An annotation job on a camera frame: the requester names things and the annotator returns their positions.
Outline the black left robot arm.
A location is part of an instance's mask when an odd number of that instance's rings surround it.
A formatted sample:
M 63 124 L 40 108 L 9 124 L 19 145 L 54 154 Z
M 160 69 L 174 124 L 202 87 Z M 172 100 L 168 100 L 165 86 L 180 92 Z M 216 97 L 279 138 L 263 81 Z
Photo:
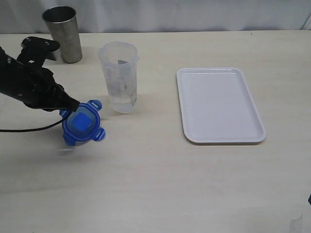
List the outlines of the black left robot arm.
M 55 81 L 53 72 L 43 67 L 45 60 L 43 51 L 24 47 L 14 59 L 1 49 L 0 92 L 32 109 L 75 112 L 80 102 L 70 97 Z

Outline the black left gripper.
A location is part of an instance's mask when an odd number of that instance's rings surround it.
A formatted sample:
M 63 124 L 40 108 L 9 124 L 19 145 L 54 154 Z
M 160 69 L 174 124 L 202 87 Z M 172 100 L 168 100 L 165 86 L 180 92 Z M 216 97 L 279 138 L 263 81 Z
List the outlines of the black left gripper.
M 69 96 L 56 83 L 53 72 L 44 66 L 14 66 L 14 99 L 32 109 L 47 112 L 56 110 L 75 112 L 80 102 Z

